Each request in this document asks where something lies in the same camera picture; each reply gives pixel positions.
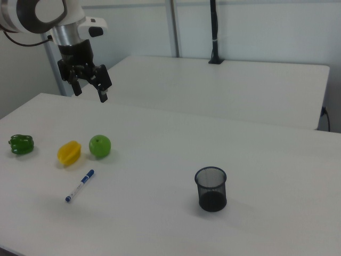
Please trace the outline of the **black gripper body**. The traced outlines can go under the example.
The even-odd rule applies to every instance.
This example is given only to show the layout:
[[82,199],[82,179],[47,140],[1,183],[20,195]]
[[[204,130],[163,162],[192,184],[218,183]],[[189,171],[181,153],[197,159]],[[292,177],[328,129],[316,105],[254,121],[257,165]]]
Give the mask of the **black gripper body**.
[[59,46],[62,59],[58,68],[63,81],[71,85],[73,79],[86,80],[97,90],[105,91],[111,85],[111,79],[105,65],[95,65],[89,40],[76,45]]

